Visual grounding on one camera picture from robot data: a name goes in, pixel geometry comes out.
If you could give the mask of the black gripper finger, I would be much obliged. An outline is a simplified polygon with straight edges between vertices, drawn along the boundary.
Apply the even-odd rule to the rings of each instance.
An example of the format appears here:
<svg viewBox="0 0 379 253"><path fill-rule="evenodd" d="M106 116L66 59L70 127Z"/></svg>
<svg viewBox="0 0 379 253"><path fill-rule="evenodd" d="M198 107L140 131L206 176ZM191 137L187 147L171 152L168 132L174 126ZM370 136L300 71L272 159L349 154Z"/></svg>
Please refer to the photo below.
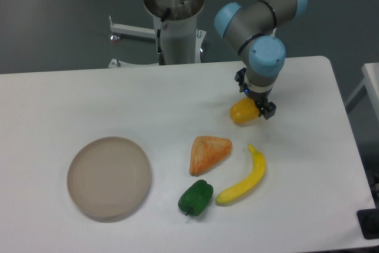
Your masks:
<svg viewBox="0 0 379 253"><path fill-rule="evenodd" d="M259 117L263 117L265 120L268 120L275 115L277 106L273 102L269 101L268 98L255 100L254 103L259 111Z"/></svg>
<svg viewBox="0 0 379 253"><path fill-rule="evenodd" d="M238 83L239 92L245 93L248 90L248 85L245 82L246 68L242 68L235 74L235 81Z"/></svg>

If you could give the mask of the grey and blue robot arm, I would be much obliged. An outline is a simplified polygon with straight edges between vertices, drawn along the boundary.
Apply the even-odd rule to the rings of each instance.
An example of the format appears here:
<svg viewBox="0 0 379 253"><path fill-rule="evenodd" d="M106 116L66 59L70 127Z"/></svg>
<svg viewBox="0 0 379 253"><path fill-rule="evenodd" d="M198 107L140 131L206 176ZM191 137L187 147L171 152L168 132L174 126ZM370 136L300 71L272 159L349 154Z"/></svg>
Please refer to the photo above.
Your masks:
<svg viewBox="0 0 379 253"><path fill-rule="evenodd" d="M154 21L153 37L160 65L194 63L197 17L205 0L143 0ZM286 49L275 37L276 28L300 16L307 0L257 0L249 7L233 2L215 16L220 37L233 49L244 67L235 75L239 91L271 118L276 106L268 97L281 71Z"/></svg>

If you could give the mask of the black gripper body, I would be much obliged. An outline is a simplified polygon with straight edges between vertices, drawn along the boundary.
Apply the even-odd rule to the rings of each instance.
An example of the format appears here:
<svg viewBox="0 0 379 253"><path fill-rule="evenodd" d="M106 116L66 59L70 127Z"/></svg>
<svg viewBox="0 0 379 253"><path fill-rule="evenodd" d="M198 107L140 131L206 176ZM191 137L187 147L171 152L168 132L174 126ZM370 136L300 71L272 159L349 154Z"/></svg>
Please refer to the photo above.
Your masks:
<svg viewBox="0 0 379 253"><path fill-rule="evenodd" d="M269 94L271 93L272 85L266 87L259 87L254 84L244 83L244 94L254 101L265 101L268 99Z"/></svg>

